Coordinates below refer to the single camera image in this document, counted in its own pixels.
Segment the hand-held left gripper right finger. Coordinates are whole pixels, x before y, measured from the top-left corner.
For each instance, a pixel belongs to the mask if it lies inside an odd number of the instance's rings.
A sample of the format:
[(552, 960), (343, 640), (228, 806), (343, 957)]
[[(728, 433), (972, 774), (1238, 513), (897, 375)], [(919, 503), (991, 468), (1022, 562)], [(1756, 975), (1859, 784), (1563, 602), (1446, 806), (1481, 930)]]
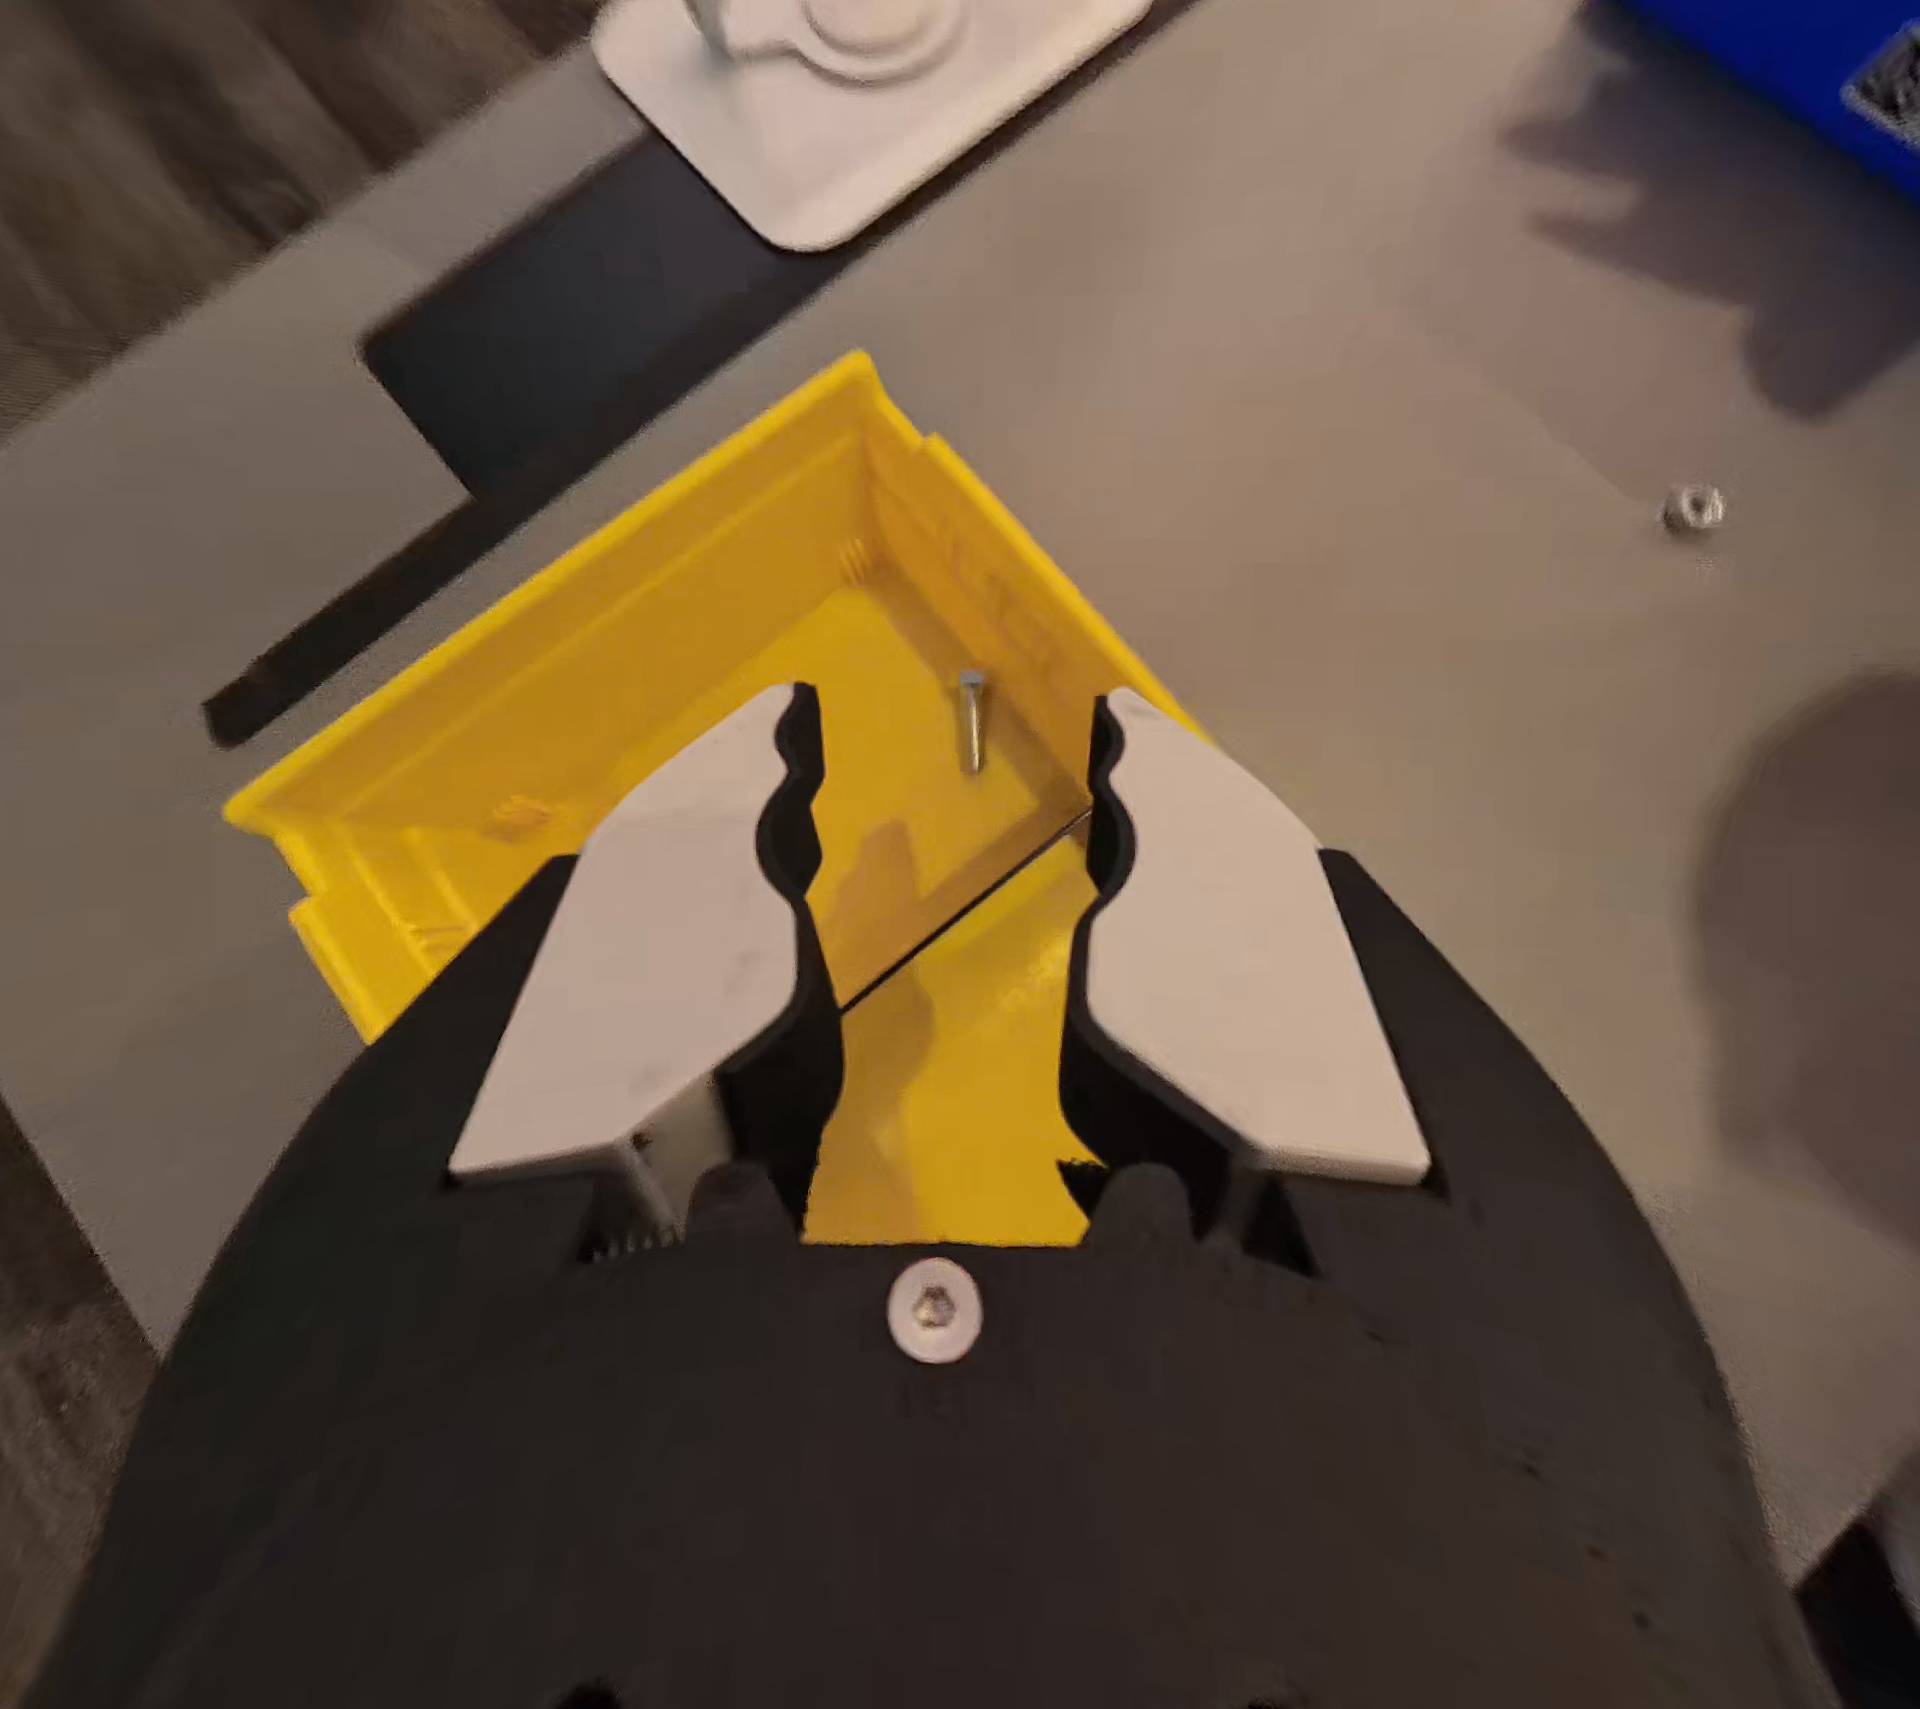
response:
[(1314, 833), (1137, 688), (1097, 700), (1089, 784), (1069, 1077), (1118, 1080), (1228, 1167), (1424, 1182), (1428, 1139)]

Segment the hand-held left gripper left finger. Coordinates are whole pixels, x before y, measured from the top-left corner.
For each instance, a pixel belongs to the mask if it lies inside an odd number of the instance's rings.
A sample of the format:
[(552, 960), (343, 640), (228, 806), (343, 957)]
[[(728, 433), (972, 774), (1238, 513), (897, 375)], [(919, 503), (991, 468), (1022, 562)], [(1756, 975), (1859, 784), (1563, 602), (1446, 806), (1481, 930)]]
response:
[(763, 688), (590, 833), (493, 1051), (449, 1175), (809, 1182), (844, 1090), (809, 893), (821, 695)]

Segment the yellow plastic bin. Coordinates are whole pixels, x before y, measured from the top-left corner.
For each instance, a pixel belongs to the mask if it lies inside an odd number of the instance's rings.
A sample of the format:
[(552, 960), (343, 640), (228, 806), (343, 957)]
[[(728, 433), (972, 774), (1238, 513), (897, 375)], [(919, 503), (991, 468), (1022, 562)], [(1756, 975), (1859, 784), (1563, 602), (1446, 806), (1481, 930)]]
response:
[[(986, 762), (963, 771), (956, 676)], [(853, 352), (234, 794), (363, 1042), (641, 779), (760, 688), (823, 702), (809, 903), (836, 998), (1091, 806), (1092, 712), (1203, 729), (1017, 517)], [(1069, 1246), (1092, 1151), (1058, 1099), (1087, 837), (847, 1014), (807, 1233)]]

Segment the brown cardboard bin divider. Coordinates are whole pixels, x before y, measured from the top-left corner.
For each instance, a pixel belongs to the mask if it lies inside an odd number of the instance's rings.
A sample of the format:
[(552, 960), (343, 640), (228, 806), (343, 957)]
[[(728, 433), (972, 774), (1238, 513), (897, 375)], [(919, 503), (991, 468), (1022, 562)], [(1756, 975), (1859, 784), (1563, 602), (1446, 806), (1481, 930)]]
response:
[(1077, 815), (1072, 815), (1072, 817), (1069, 818), (1069, 823), (1065, 823), (1058, 830), (1050, 833), (1035, 850), (1027, 852), (1025, 856), (1021, 856), (1021, 861), (1017, 861), (1017, 862), (1015, 862), (1010, 868), (1007, 868), (1001, 876), (996, 876), (995, 881), (991, 881), (991, 882), (988, 882), (986, 887), (983, 887), (976, 895), (972, 895), (965, 905), (960, 905), (959, 909), (954, 909), (954, 911), (953, 911), (950, 915), (946, 915), (939, 924), (934, 924), (929, 932), (925, 932), (925, 935), (919, 937), (913, 945), (909, 945), (909, 948), (906, 948), (899, 958), (894, 958), (893, 963), (888, 963), (888, 965), (886, 965), (885, 968), (881, 968), (879, 975), (873, 977), (864, 987), (860, 987), (858, 990), (854, 990), (853, 997), (851, 997), (851, 1000), (842, 1000), (842, 1003), (838, 1005), (838, 1012), (840, 1012), (842, 1017), (847, 1017), (847, 1014), (851, 1014), (854, 1009), (858, 1009), (858, 1006), (860, 1006), (864, 1000), (868, 1000), (881, 987), (885, 987), (888, 981), (893, 981), (894, 977), (899, 977), (915, 958), (919, 958), (919, 957), (921, 957), (925, 950), (929, 950), (934, 942), (939, 942), (942, 937), (946, 937), (950, 929), (956, 929), (956, 927), (963, 924), (969, 917), (972, 917), (974, 911), (979, 911), (979, 909), (983, 909), (984, 905), (988, 905), (988, 903), (996, 897), (996, 893), (1001, 893), (1001, 891), (1002, 891), (1005, 887), (1009, 887), (1010, 882), (1018, 881), (1029, 868), (1033, 868), (1036, 862), (1040, 862), (1044, 856), (1049, 856), (1057, 846), (1063, 846), (1063, 844), (1066, 844), (1066, 843), (1071, 843), (1071, 841), (1077, 841), (1077, 839), (1085, 839), (1085, 833), (1087, 833), (1091, 820), (1092, 820), (1092, 806), (1087, 806), (1087, 808), (1079, 811)]

